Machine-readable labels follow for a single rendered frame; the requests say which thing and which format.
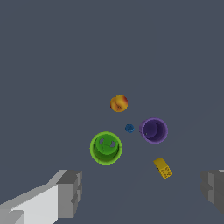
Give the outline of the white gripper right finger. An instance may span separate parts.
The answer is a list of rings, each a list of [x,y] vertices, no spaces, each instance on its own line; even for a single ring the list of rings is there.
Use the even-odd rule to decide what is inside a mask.
[[[224,214],[224,170],[202,171],[200,178],[203,196]]]

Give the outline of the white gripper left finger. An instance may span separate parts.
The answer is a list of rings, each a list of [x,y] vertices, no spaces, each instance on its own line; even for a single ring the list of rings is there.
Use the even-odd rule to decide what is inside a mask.
[[[73,218],[82,195],[82,171],[59,170],[45,185],[0,205],[0,224],[54,224]]]

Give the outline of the yellow box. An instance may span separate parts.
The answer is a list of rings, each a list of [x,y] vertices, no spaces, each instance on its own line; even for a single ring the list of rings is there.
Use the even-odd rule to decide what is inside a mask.
[[[167,179],[172,175],[169,165],[161,157],[154,160],[153,163],[164,179]]]

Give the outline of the purple cup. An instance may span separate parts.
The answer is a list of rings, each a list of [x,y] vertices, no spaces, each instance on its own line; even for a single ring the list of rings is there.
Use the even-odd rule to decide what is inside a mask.
[[[160,144],[167,138],[168,127],[162,119],[152,117],[140,123],[139,133],[146,142]]]

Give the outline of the orange peach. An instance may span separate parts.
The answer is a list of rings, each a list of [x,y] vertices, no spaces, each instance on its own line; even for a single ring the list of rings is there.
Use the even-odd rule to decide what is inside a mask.
[[[118,94],[111,99],[110,107],[115,112],[123,112],[128,107],[128,99],[123,94]]]

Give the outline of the green cup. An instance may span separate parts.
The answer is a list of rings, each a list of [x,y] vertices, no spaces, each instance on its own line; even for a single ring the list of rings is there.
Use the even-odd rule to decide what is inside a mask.
[[[112,165],[123,152],[120,138],[109,131],[103,131],[93,137],[90,142],[90,155],[100,165]]]

